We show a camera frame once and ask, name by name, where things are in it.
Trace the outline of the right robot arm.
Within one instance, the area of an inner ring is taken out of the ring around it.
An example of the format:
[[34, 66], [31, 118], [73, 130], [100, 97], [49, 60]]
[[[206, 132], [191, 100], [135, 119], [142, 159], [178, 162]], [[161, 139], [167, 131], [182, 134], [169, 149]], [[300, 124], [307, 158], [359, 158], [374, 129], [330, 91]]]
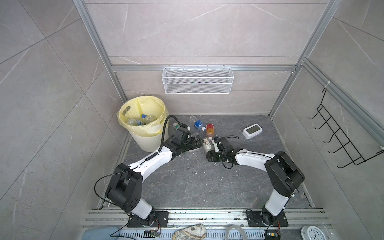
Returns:
[[248, 166], [266, 172], [273, 191], [261, 210], [265, 226], [273, 225], [284, 211], [290, 198], [305, 180], [305, 175], [283, 151], [262, 154], [243, 148], [234, 148], [227, 137], [205, 138], [203, 148], [209, 162], [221, 162], [226, 169]]

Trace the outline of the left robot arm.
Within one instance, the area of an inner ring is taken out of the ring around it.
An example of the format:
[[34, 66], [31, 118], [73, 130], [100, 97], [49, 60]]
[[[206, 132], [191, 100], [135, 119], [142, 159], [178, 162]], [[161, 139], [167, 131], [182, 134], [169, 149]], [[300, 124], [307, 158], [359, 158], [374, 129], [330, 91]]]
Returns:
[[175, 116], [166, 117], [163, 132], [170, 118], [176, 120], [179, 127], [168, 139], [162, 133], [158, 149], [147, 157], [127, 166], [119, 164], [111, 177], [103, 198], [104, 202], [115, 205], [127, 214], [137, 217], [144, 227], [149, 227], [155, 221], [156, 209], [142, 198], [143, 182], [161, 166], [169, 163], [182, 153], [197, 150], [203, 146], [203, 139], [197, 133], [191, 133], [188, 126], [182, 124]]

